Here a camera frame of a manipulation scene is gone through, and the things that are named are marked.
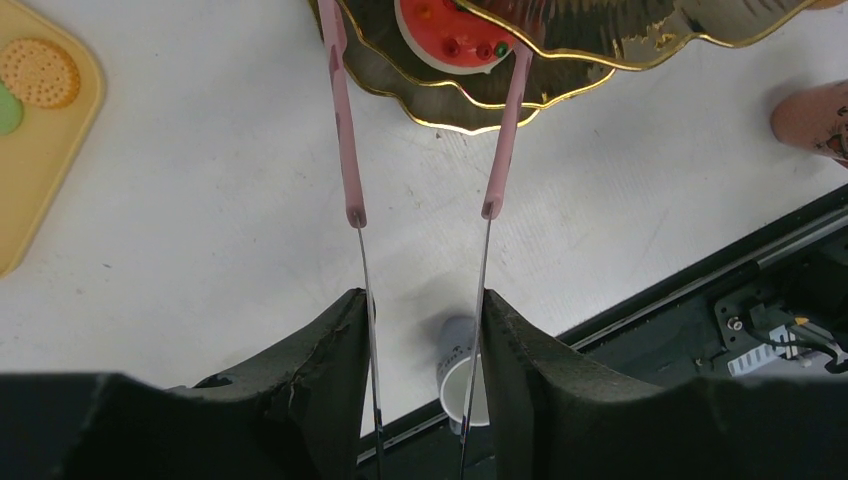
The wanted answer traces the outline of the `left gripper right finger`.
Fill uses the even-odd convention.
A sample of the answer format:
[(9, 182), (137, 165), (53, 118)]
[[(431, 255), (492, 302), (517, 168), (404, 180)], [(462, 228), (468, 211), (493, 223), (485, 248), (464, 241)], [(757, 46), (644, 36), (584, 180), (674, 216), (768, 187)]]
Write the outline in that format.
[(500, 479), (624, 479), (654, 470), (638, 403), (658, 387), (612, 370), (482, 302), (482, 361)]

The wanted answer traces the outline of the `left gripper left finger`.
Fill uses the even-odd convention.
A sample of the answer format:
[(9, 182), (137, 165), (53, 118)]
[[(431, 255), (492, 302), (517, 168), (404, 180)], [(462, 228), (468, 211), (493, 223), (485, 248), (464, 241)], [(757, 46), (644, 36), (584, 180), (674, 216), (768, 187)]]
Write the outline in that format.
[(241, 477), (352, 479), (370, 357), (366, 292), (353, 288), (283, 340), (171, 391)]

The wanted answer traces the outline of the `red strawberry donut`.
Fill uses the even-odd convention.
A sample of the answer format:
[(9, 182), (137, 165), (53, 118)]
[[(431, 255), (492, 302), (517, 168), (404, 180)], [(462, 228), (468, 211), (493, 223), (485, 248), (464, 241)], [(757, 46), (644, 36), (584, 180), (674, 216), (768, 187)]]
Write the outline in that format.
[(400, 33), (427, 65), (449, 74), (490, 73), (516, 39), (450, 0), (395, 0)]

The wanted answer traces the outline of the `pink handled metal tongs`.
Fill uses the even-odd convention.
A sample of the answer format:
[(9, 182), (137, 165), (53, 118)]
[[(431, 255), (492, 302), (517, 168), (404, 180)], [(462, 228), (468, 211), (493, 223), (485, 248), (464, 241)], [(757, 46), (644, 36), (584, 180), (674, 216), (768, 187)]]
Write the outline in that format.
[[(317, 6), (323, 43), (325, 45), (328, 58), (328, 70), (338, 137), (341, 177), (344, 188), (345, 214), (348, 223), (357, 230), (363, 266), (367, 298), (376, 473), (377, 477), (381, 479), (383, 477), (385, 449), (377, 355), (376, 310), (369, 277), (366, 248), (362, 234), (362, 229), (367, 224), (365, 201), (356, 152), (354, 123), (347, 88), (347, 74), (343, 65), (343, 54), (347, 47), (347, 35), (337, 2), (319, 1)], [(467, 442), (469, 431), (471, 430), (470, 419), (473, 405), (473, 390), (476, 378), (475, 371), (477, 366), (477, 357), (481, 344), (481, 324), (492, 222), (498, 217), (503, 207), (506, 183), (512, 162), (515, 136), (518, 129), (519, 113), (524, 99), (527, 76), (534, 57), (531, 49), (522, 42), (518, 42), (514, 46), (513, 52), (515, 55), (515, 64), (510, 80), (510, 87), (506, 98), (506, 105), (503, 111), (495, 155), (481, 212), (481, 216), (486, 220), (486, 229), (482, 260), (480, 263), (474, 317), (474, 340), (472, 342), (470, 367), (471, 377), (466, 388), (465, 413), (462, 419), (462, 432), (460, 435), (460, 476), (465, 475), (464, 469)]]

